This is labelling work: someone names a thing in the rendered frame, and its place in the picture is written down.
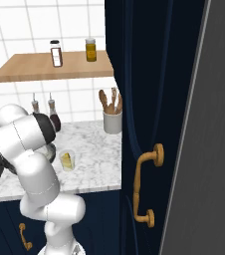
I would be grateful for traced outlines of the navy base cupboard door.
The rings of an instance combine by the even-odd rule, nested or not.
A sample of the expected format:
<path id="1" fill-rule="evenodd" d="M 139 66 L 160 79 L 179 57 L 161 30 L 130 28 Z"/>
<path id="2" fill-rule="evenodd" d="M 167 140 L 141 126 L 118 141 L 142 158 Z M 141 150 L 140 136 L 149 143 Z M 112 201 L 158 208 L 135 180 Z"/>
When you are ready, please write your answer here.
<path id="1" fill-rule="evenodd" d="M 82 194 L 83 220 L 73 226 L 87 255 L 119 255 L 119 191 Z M 0 202 L 0 255 L 37 255 L 46 245 L 43 221 L 20 214 L 19 200 Z"/>

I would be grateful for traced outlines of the wooden spoon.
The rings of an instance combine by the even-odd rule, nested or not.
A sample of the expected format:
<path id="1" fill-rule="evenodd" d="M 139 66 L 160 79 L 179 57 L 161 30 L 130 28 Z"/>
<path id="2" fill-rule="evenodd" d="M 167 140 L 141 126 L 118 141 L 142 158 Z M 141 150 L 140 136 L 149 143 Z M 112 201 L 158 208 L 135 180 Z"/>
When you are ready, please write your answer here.
<path id="1" fill-rule="evenodd" d="M 106 114 L 108 114 L 109 113 L 109 106 L 108 106 L 107 95 L 105 94 L 104 90 L 99 91 L 99 98 L 100 98 L 100 101 L 103 105 L 104 112 Z"/>

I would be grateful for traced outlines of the white utensil pot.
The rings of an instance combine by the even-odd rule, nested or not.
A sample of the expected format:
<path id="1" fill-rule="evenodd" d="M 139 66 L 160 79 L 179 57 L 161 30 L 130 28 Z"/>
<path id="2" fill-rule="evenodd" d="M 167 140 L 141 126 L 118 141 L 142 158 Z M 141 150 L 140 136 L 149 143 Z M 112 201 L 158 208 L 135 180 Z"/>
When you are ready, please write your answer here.
<path id="1" fill-rule="evenodd" d="M 122 114 L 104 114 L 104 131 L 108 134 L 118 134 L 121 132 Z"/>

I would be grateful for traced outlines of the wooden wall shelf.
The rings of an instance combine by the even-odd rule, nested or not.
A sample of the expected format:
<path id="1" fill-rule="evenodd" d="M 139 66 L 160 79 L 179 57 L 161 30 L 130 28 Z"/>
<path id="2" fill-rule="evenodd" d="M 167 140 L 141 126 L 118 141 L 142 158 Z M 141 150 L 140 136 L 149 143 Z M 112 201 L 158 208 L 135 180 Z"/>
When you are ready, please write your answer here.
<path id="1" fill-rule="evenodd" d="M 64 52 L 63 66 L 54 67 L 50 53 L 15 54 L 0 68 L 0 83 L 112 77 L 113 66 L 106 51 L 88 62 L 86 52 Z"/>

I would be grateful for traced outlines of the brown spice jar black lid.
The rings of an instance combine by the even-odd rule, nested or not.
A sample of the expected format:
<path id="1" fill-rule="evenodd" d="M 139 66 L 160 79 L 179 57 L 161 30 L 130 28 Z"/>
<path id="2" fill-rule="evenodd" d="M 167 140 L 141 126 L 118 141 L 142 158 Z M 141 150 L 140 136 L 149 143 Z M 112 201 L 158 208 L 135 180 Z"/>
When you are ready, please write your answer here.
<path id="1" fill-rule="evenodd" d="M 55 68 L 62 67 L 63 57 L 62 57 L 62 49 L 60 46 L 60 42 L 58 40 L 51 40 L 50 46 L 51 46 L 53 66 Z"/>

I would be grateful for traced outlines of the amber oil jar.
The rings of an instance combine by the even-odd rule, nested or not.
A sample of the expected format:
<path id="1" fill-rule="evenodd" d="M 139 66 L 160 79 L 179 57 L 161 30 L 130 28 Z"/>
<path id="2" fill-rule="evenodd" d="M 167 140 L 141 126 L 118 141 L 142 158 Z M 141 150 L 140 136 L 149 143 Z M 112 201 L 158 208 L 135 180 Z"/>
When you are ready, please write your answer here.
<path id="1" fill-rule="evenodd" d="M 86 56 L 88 62 L 95 62 L 97 60 L 96 40 L 94 38 L 86 40 Z"/>

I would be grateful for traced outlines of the glass of lemonade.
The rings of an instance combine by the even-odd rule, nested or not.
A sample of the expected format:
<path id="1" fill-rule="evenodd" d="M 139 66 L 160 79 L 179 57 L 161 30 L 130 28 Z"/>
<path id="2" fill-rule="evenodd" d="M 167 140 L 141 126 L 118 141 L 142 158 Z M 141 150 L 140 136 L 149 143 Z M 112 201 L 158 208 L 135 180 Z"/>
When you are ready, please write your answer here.
<path id="1" fill-rule="evenodd" d="M 59 159 L 64 171 L 72 171 L 75 168 L 75 153 L 71 149 L 62 150 Z"/>

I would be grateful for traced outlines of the wooden spatula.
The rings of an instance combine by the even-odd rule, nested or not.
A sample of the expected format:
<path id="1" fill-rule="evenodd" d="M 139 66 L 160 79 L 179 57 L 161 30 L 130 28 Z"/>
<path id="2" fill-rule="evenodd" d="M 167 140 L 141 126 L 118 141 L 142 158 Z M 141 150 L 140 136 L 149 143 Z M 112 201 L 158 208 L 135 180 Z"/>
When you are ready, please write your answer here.
<path id="1" fill-rule="evenodd" d="M 112 114 L 114 115 L 115 114 L 115 100 L 116 100 L 116 93 L 117 93 L 117 89 L 116 87 L 112 88 L 112 106 L 111 106 L 111 109 L 112 109 Z"/>

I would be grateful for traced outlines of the grey ice bowl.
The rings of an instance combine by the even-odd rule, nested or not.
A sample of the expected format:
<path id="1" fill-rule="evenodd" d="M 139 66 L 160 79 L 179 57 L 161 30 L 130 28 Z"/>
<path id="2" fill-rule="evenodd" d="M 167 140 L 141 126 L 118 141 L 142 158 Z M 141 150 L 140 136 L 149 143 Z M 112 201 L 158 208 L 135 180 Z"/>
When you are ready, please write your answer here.
<path id="1" fill-rule="evenodd" d="M 35 150 L 35 153 L 42 159 L 52 163 L 56 157 L 56 147 L 53 143 L 46 144 Z"/>

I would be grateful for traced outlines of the navy tall cupboard door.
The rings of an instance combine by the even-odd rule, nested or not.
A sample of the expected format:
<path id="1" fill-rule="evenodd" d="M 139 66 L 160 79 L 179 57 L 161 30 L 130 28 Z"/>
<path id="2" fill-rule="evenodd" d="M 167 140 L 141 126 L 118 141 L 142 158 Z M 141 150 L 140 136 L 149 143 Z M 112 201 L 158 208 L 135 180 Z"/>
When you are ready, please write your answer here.
<path id="1" fill-rule="evenodd" d="M 105 0 L 106 48 L 122 96 L 119 255 L 159 255 L 205 0 Z M 141 165 L 138 214 L 132 211 L 138 158 L 164 148 L 164 163 Z"/>

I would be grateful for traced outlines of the clear bottle with spout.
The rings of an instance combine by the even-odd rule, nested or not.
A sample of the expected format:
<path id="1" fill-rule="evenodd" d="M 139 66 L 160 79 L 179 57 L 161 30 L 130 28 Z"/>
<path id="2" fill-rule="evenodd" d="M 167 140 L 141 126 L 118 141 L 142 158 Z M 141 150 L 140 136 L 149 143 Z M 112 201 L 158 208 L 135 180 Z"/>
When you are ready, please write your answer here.
<path id="1" fill-rule="evenodd" d="M 33 93 L 32 107 L 33 107 L 34 113 L 36 113 L 36 114 L 40 113 L 39 103 L 38 103 L 38 101 L 35 98 L 35 93 Z"/>

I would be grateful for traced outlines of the grey fridge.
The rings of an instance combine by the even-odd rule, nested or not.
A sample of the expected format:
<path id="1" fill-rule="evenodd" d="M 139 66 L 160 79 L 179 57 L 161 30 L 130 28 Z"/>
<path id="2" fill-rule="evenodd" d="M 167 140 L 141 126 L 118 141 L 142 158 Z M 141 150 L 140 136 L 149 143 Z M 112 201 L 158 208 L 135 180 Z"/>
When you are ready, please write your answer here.
<path id="1" fill-rule="evenodd" d="M 206 0 L 159 255 L 225 255 L 225 0 Z"/>

